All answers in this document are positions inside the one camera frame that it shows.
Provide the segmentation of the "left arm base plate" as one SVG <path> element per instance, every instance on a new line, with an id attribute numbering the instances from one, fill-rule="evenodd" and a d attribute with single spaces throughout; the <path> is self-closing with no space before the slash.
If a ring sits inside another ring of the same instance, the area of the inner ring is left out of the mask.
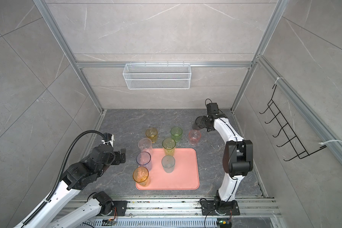
<path id="1" fill-rule="evenodd" d="M 125 216 L 125 212 L 127 210 L 127 204 L 128 204 L 128 201 L 126 201 L 126 200 L 113 201 L 112 202 L 112 210 L 110 211 L 108 216 L 114 216 L 115 211 L 117 213 L 117 217 L 118 216 Z"/>

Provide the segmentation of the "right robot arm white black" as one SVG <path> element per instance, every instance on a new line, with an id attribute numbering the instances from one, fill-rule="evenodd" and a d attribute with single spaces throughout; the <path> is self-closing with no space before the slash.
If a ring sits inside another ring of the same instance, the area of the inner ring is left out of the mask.
<path id="1" fill-rule="evenodd" d="M 253 143 L 244 139 L 232 127 L 228 117 L 220 111 L 218 104 L 210 101 L 205 103 L 207 115 L 198 117 L 193 127 L 217 131 L 225 142 L 222 158 L 224 178 L 221 187 L 214 197 L 213 210 L 208 215 L 233 214 L 238 203 L 235 201 L 236 192 L 242 180 L 253 170 Z"/>

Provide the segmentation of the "pink tray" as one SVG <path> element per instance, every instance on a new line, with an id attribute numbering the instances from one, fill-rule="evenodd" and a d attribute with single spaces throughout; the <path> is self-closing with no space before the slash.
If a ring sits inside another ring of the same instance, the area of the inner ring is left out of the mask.
<path id="1" fill-rule="evenodd" d="M 139 183 L 139 190 L 196 190 L 199 188 L 199 171 L 196 151 L 192 148 L 177 148 L 175 150 L 175 168 L 167 173 L 162 167 L 165 156 L 162 148 L 154 148 L 152 156 L 153 168 L 149 174 L 149 185 L 144 187 Z"/>

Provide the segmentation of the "dark grey plastic cup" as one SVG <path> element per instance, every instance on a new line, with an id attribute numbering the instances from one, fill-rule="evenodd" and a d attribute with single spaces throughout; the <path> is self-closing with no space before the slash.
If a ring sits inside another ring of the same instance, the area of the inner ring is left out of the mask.
<path id="1" fill-rule="evenodd" d="M 195 122 L 192 125 L 192 129 L 193 130 L 200 130 L 200 129 L 204 129 L 204 128 L 206 128 L 204 116 L 197 117 Z"/>

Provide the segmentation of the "tall yellow plastic cup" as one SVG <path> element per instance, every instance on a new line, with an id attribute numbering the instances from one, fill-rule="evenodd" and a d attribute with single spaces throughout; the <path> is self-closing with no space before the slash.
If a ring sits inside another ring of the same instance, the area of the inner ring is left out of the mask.
<path id="1" fill-rule="evenodd" d="M 150 184 L 149 171 L 145 167 L 138 167 L 133 172 L 133 180 L 140 186 L 147 187 Z"/>

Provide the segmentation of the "short green plastic cup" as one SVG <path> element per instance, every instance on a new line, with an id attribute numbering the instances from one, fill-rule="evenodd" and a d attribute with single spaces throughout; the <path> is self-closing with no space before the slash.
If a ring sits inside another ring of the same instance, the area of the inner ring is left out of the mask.
<path id="1" fill-rule="evenodd" d="M 172 139 L 175 142 L 179 142 L 181 140 L 182 134 L 183 134 L 183 130 L 180 127 L 175 126 L 171 129 Z"/>

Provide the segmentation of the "tall green plastic cup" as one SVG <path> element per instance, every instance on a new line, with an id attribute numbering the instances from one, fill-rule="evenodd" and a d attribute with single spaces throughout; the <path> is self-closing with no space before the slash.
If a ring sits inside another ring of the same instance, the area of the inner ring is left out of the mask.
<path id="1" fill-rule="evenodd" d="M 165 138 L 162 142 L 165 155 L 174 156 L 176 142 L 172 138 Z"/>

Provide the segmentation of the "teal plastic cup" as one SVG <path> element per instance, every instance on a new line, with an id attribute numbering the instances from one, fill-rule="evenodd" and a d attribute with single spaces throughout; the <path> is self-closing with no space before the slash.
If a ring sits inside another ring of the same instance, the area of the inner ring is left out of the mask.
<path id="1" fill-rule="evenodd" d="M 175 167 L 175 158 L 171 155 L 166 155 L 161 160 L 162 167 L 166 173 L 172 173 Z"/>

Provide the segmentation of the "short yellow plastic cup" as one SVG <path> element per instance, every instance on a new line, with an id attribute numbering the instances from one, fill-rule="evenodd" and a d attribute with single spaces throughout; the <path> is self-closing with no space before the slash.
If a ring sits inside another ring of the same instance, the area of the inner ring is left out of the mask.
<path id="1" fill-rule="evenodd" d="M 154 127 L 148 128 L 145 135 L 152 141 L 152 143 L 156 143 L 158 140 L 158 130 Z"/>

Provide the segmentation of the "clear plastic cup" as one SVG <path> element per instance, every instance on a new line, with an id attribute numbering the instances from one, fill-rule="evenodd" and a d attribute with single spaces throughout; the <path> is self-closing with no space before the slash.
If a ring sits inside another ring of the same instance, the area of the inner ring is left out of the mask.
<path id="1" fill-rule="evenodd" d="M 153 146 L 152 141 L 149 138 L 143 138 L 139 141 L 138 147 L 141 150 L 141 152 L 148 152 L 150 155 L 153 154 Z"/>

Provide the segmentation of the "blue plastic cup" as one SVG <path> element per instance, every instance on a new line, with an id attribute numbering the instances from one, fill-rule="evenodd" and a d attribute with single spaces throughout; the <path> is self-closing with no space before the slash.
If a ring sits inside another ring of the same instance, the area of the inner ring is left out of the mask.
<path id="1" fill-rule="evenodd" d="M 152 157 L 151 154 L 147 151 L 140 152 L 137 155 L 136 162 L 139 165 L 139 167 L 146 168 L 149 172 L 152 170 L 153 164 L 152 164 Z"/>

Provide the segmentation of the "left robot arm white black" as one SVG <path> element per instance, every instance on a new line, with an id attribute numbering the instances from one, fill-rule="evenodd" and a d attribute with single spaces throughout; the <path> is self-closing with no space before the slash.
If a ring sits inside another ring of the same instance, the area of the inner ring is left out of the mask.
<path id="1" fill-rule="evenodd" d="M 76 143 L 87 134 L 102 137 L 103 142 L 94 147 L 89 155 L 79 162 L 66 166 Z M 20 223 L 18 228 L 74 228 L 96 215 L 109 215 L 116 212 L 113 199 L 104 191 L 91 194 L 85 204 L 55 219 L 57 214 L 77 196 L 88 184 L 95 182 L 111 165 L 126 162 L 126 149 L 114 151 L 114 136 L 96 130 L 87 130 L 79 134 L 71 143 L 63 159 L 58 177 L 49 194 Z"/>

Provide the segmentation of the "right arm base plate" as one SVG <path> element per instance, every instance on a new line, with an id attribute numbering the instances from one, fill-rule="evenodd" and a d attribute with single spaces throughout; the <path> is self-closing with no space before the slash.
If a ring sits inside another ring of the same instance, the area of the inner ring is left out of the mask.
<path id="1" fill-rule="evenodd" d="M 240 210 L 238 203 L 233 200 L 230 202 L 215 202 L 213 200 L 200 199 L 203 216 L 239 216 Z"/>

